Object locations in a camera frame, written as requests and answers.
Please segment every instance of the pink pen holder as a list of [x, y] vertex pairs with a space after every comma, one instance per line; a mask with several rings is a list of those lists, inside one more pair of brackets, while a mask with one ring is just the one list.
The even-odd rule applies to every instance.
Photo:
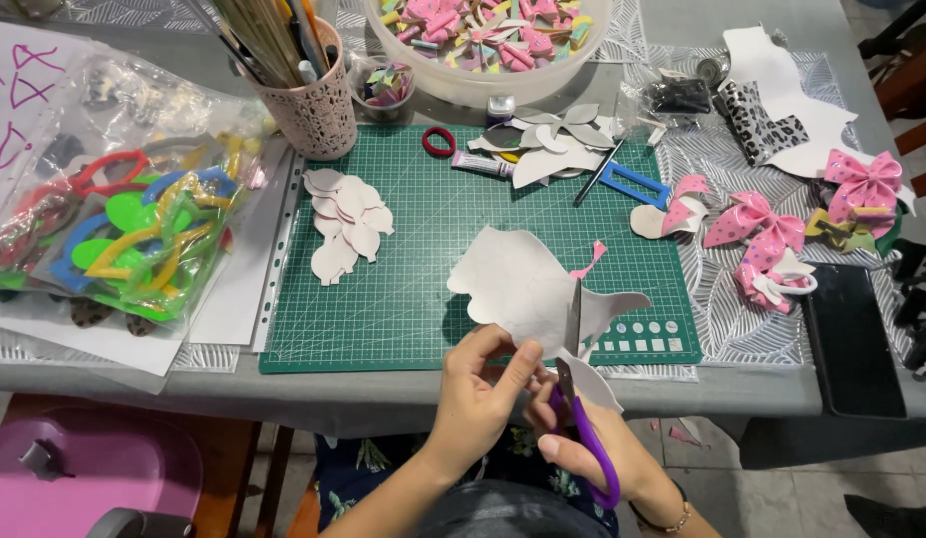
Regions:
[[314, 161], [333, 161], [357, 143], [357, 120], [350, 100], [343, 43], [327, 21], [318, 18], [320, 43], [340, 51], [330, 73], [312, 84], [292, 89], [267, 88], [248, 79], [290, 144]]

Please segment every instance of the floral pants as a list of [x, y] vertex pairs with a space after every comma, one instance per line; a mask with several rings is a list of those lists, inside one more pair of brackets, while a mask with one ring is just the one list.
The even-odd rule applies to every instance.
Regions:
[[[313, 473], [320, 499], [320, 532], [416, 454], [427, 435], [401, 434], [365, 439], [314, 435], [316, 469]], [[570, 507], [602, 523], [610, 535], [619, 534], [616, 512], [603, 510], [597, 505], [580, 477], [547, 463], [535, 446], [531, 430], [507, 426], [490, 453], [482, 461], [477, 461], [459, 483], [483, 478], [552, 491], [563, 497]]]

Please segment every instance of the hand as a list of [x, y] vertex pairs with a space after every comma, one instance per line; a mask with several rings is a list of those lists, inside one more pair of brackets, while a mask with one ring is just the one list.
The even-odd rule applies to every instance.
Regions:
[[[506, 367], [485, 366], [486, 360], [512, 351]], [[497, 324], [472, 329], [443, 356], [436, 422], [421, 453], [438, 461], [452, 482], [459, 480], [499, 440], [523, 388], [541, 388], [532, 379], [545, 373], [541, 357], [538, 343], [515, 349], [513, 338]]]
[[[535, 430], [543, 458], [585, 478], [608, 493], [599, 460], [576, 441], [550, 434], [556, 426], [557, 419], [555, 411], [549, 405], [549, 396], [558, 376], [546, 373], [545, 376], [537, 378], [538, 389], [536, 386], [530, 388], [532, 399], [526, 404], [523, 416]], [[655, 495], [659, 490], [671, 485], [659, 463], [629, 430], [620, 414], [612, 409], [597, 406], [582, 395], [579, 395], [579, 399], [602, 447], [612, 459], [613, 467], [619, 475], [619, 486], [624, 499], [637, 501], [645, 496]]]

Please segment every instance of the smartphone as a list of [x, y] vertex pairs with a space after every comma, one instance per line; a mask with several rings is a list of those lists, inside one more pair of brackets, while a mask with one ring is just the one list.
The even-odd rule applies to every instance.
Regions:
[[818, 263], [805, 323], [825, 409], [838, 416], [906, 418], [885, 323], [864, 267]]

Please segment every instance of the gray tablecloth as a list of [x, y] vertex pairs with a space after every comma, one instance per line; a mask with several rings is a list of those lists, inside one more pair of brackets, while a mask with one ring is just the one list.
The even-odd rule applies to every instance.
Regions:
[[[643, 3], [649, 43], [722, 46], [723, 30], [754, 26], [785, 31], [793, 50], [825, 52], [847, 108], [860, 116], [858, 138], [869, 153], [895, 152], [893, 136], [867, 80], [838, 0], [651, 0]], [[189, 80], [234, 95], [251, 89], [235, 79], [212, 37], [115, 27], [52, 24], [50, 30], [90, 36], [139, 55]], [[568, 86], [540, 107], [574, 102], [614, 104], [622, 67], [586, 64]], [[480, 125], [481, 112], [414, 96], [415, 123]], [[925, 242], [926, 225], [906, 219], [904, 236]], [[912, 416], [926, 417], [926, 384], [901, 373]], [[611, 381], [633, 415], [813, 415], [821, 411], [811, 369], [702, 367], [699, 383]], [[73, 395], [141, 407], [279, 422], [338, 436], [426, 429], [439, 392], [439, 373], [325, 373], [261, 376], [243, 355], [233, 375], [173, 373], [158, 397], [69, 368], [0, 365], [0, 391]]]

